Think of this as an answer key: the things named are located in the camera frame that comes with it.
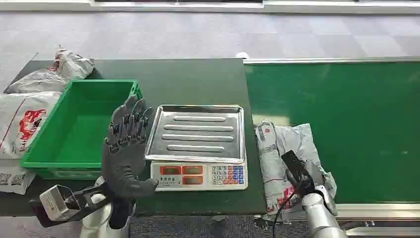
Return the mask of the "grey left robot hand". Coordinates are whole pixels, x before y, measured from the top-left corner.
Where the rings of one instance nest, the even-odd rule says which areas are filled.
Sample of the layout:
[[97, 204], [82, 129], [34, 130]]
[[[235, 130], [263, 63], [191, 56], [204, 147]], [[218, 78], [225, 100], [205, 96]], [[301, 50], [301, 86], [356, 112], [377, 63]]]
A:
[[114, 110], [103, 141], [101, 171], [109, 188], [118, 196], [138, 198], [155, 192], [158, 181], [139, 180], [146, 166], [148, 108], [137, 95], [129, 96]]

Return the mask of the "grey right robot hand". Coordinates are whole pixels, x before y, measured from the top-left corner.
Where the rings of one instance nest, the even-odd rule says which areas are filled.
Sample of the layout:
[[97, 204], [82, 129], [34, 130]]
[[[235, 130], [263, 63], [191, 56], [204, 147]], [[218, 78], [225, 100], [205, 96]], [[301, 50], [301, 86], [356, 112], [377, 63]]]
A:
[[313, 193], [317, 185], [324, 185], [322, 173], [312, 161], [299, 159], [292, 150], [281, 155], [281, 159], [287, 167], [288, 180], [301, 198]]

